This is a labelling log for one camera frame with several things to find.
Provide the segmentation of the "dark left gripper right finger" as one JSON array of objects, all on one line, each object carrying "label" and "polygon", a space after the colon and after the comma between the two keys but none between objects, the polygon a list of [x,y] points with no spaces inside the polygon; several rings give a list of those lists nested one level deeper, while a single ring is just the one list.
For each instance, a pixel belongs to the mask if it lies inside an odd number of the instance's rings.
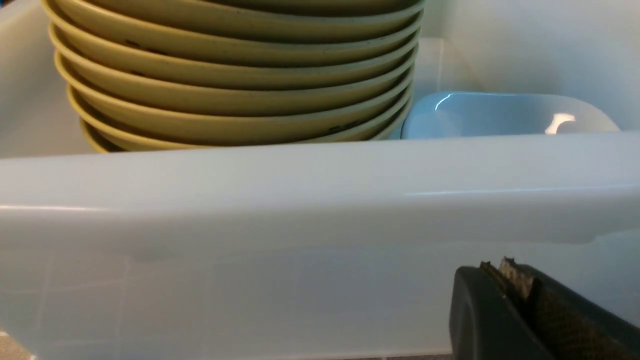
[{"label": "dark left gripper right finger", "polygon": [[505,257],[500,274],[526,325],[557,360],[637,360],[639,328],[550,275]]}]

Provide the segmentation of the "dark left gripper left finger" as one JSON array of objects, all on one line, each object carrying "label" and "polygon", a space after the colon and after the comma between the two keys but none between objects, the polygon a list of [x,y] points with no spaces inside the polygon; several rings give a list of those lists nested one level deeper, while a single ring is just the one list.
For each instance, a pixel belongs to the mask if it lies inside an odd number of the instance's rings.
[{"label": "dark left gripper left finger", "polygon": [[509,296],[484,269],[455,271],[449,312],[454,360],[549,360]]}]

